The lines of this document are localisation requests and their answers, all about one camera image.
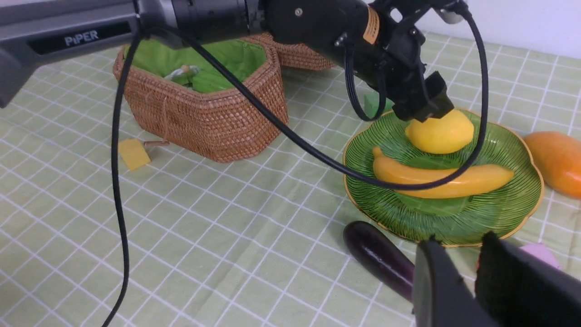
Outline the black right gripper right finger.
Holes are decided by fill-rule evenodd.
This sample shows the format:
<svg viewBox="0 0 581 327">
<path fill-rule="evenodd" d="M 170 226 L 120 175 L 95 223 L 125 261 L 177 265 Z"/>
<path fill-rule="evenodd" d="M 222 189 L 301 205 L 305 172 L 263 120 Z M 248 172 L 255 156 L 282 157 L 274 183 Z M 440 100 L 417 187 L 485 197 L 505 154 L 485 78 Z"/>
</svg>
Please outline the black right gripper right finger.
<svg viewBox="0 0 581 327">
<path fill-rule="evenodd" d="M 502 327 L 578 327 L 581 284 L 489 232 L 482 238 L 475 298 Z"/>
</svg>

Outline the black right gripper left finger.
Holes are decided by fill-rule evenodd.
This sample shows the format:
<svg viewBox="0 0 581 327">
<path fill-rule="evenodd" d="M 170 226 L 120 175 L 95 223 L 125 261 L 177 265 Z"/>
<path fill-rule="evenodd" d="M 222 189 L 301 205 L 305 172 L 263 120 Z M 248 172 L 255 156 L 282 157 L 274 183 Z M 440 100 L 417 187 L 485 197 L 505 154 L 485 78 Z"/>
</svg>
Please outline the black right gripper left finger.
<svg viewBox="0 0 581 327">
<path fill-rule="evenodd" d="M 418 244 L 412 303 L 418 327 L 497 327 L 435 240 Z"/>
</svg>

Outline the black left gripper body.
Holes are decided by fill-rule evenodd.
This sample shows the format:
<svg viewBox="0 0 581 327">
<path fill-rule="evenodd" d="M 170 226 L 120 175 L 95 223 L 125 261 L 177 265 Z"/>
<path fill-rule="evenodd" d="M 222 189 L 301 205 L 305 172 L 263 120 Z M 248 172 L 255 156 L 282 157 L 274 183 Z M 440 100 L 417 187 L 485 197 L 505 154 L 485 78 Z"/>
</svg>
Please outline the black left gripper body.
<svg viewBox="0 0 581 327">
<path fill-rule="evenodd" d="M 363 46 L 363 55 L 371 60 L 371 70 L 376 76 L 379 104 L 374 119 L 384 113 L 390 95 L 390 79 L 396 80 L 398 99 L 394 100 L 394 112 L 400 119 L 428 119 L 436 115 L 436 105 L 428 94 L 423 76 L 425 66 L 420 58 L 425 39 L 415 27 L 430 8 L 427 0 L 376 0 L 367 6 L 365 29 L 359 29 L 355 21 L 351 21 L 336 39 L 336 47 L 344 50 L 347 95 L 359 118 L 369 118 L 355 90 L 355 58 L 359 44 Z"/>
</svg>

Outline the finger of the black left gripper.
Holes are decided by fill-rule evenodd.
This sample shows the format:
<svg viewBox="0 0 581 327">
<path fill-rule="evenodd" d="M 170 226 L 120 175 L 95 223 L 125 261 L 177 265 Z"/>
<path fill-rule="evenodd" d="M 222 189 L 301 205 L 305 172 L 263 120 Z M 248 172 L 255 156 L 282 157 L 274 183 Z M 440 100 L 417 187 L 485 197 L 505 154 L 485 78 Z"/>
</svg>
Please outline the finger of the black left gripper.
<svg viewBox="0 0 581 327">
<path fill-rule="evenodd" d="M 438 71 L 424 77 L 418 71 L 409 82 L 407 110 L 411 119 L 425 122 L 429 118 L 441 119 L 454 109 L 448 97 L 448 85 Z"/>
</svg>

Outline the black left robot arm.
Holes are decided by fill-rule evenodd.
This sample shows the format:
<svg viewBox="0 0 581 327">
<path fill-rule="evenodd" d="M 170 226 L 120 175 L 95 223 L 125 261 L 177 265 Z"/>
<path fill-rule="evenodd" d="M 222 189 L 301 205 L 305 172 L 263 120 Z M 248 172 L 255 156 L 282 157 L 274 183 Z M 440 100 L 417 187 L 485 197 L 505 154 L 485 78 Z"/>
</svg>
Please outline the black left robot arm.
<svg viewBox="0 0 581 327">
<path fill-rule="evenodd" d="M 401 120 L 453 109 L 438 74 L 423 77 L 424 35 L 415 23 L 434 10 L 448 24 L 462 0 L 50 0 L 1 4 L 1 107 L 46 64 L 128 44 L 141 34 L 172 49 L 268 33 L 303 44 L 394 102 Z"/>
</svg>

